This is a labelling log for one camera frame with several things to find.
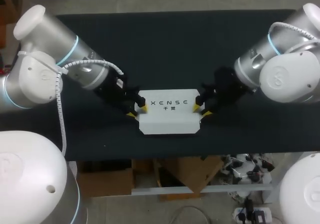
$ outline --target black tabletop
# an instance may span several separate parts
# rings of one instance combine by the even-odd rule
[[[63,15],[59,19],[142,89],[200,89],[292,10]],[[203,119],[195,135],[144,136],[139,124],[64,78],[67,160],[298,152],[320,149],[320,105],[280,104],[258,91]],[[61,147],[56,103],[0,116],[0,130]]]

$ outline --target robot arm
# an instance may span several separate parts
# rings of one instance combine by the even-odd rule
[[[7,76],[1,77],[0,112],[28,109],[55,99],[59,67],[78,60],[103,60],[76,34],[42,5],[30,8],[17,22],[14,36],[21,42],[21,52]],[[88,90],[107,100],[126,114],[135,114],[132,107],[122,104],[130,99],[146,109],[145,99],[136,90],[128,90],[126,77],[119,76],[106,64],[85,63],[68,69],[68,76]]]
[[[194,111],[210,98],[206,116],[235,103],[261,87],[276,102],[320,100],[320,8],[305,4],[287,20],[271,25],[267,35],[239,57],[233,68],[214,72],[214,84],[204,85]]]

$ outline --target screw hole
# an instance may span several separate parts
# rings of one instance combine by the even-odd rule
[[[51,185],[47,186],[47,187],[46,187],[46,190],[47,190],[49,193],[55,193],[55,192],[56,192],[55,187],[54,187],[54,186],[51,186]]]

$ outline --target white cap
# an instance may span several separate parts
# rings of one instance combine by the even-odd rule
[[[55,99],[59,68],[55,63],[51,56],[41,51],[27,53],[22,59],[18,84],[32,102],[44,104]],[[60,89],[62,86],[63,82],[60,79]]]
[[[295,163],[280,188],[280,207],[288,224],[319,224],[320,154]]]
[[[271,100],[293,102],[312,96],[320,79],[320,64],[309,52],[278,55],[270,59],[260,73],[262,92]]]
[[[46,8],[42,5],[35,5],[28,9],[16,23],[13,35],[17,40],[25,38],[32,30],[41,23]]]
[[[310,22],[320,30],[320,8],[313,3],[306,3],[303,9]]]
[[[1,224],[41,223],[66,183],[66,161],[50,140],[31,132],[0,132]]]

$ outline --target cable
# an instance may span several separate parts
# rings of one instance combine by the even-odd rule
[[[289,30],[298,32],[298,33],[300,33],[303,37],[305,37],[305,38],[307,38],[307,39],[316,39],[316,37],[313,36],[312,34],[310,34],[309,32],[304,31],[303,29],[298,28],[298,27],[295,27],[295,26],[293,26],[293,25],[291,25],[291,24],[283,23],[283,22],[275,22],[275,23],[273,23],[273,24],[270,26],[270,29],[269,29],[269,32],[268,32],[268,33],[270,33],[275,27],[282,27],[282,28],[286,28],[286,29],[289,29]]]
[[[284,224],[284,222],[283,222],[280,218],[277,218],[277,217],[275,217],[275,216],[273,216],[272,219],[273,219],[273,218],[276,219],[276,220],[278,220],[279,222],[281,222],[281,224]]]
[[[173,224],[175,222],[175,220],[178,218],[178,216],[182,213],[182,211],[185,208],[191,208],[191,209],[198,210],[204,216],[206,223],[207,224],[211,224],[211,221],[210,221],[210,218],[208,217],[208,215],[206,213],[204,213],[204,211],[202,211],[200,208],[197,208],[197,207],[194,207],[194,206],[184,206],[184,207],[181,207],[181,208],[177,209],[173,213],[172,218],[171,218],[171,220],[170,220],[170,222],[168,224]]]
[[[62,69],[69,69],[70,67],[85,64],[85,63],[95,63],[99,65],[109,66],[113,68],[119,75],[124,75],[124,73],[119,69],[116,65],[113,63],[107,62],[105,60],[99,60],[99,59],[87,59],[87,60],[79,60],[79,61],[74,61],[71,63],[66,64],[65,66],[62,67]],[[55,80],[55,95],[56,95],[56,103],[57,103],[57,108],[58,108],[58,115],[59,115],[59,121],[60,121],[60,128],[61,128],[61,136],[62,136],[62,154],[63,156],[66,155],[67,151],[67,137],[66,137],[66,129],[65,129],[65,122],[64,122],[64,115],[63,115],[63,110],[62,110],[62,102],[61,102],[61,89],[60,89],[60,79],[62,76],[62,71],[59,71],[56,76]]]

